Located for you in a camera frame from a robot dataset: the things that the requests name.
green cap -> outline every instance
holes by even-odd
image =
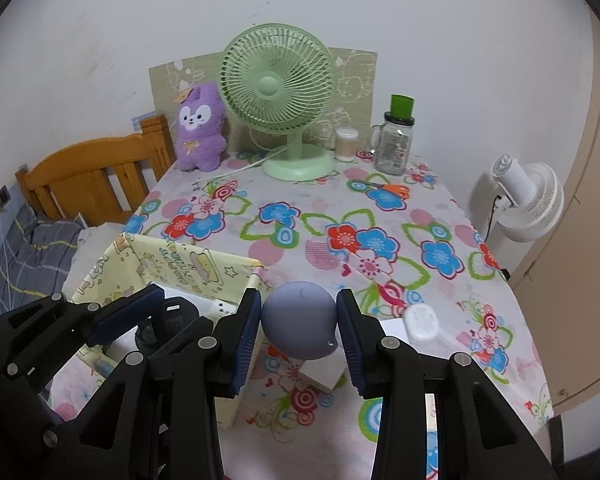
[[[411,119],[413,110],[413,99],[406,95],[392,94],[391,96],[391,117],[408,121]]]

wooden headboard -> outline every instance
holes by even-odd
[[[148,160],[160,180],[175,160],[166,118],[152,117],[140,125],[142,133],[80,142],[49,155],[29,172],[19,170],[16,179],[25,199],[51,220],[82,213],[93,226],[126,223],[148,194],[138,163]],[[132,211],[122,210],[107,168],[118,177]]]

table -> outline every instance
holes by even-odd
[[[516,298],[498,264],[435,173],[412,157],[406,175],[374,171],[370,155],[338,162],[310,182],[240,170],[262,153],[237,153],[215,172],[171,168],[126,231],[195,243],[260,260],[265,286],[318,283],[354,291],[362,311],[399,317],[426,302],[440,335],[421,353],[472,355],[532,433],[552,416],[546,379]],[[230,268],[223,269],[228,275]],[[344,375],[333,395],[298,377],[301,362],[265,344],[237,420],[220,432],[233,480],[368,479],[381,400],[363,400]],[[434,406],[427,400],[429,419]],[[427,477],[437,475],[434,423]]]

black lid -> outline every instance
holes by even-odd
[[[401,126],[413,126],[416,120],[413,117],[409,119],[398,119],[397,117],[391,117],[391,112],[384,113],[384,120],[393,124],[400,124]]]

white wall-mounted fan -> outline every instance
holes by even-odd
[[[564,190],[549,166],[520,165],[511,155],[502,155],[491,165],[491,176],[506,194],[496,221],[507,238],[532,242],[558,223]]]

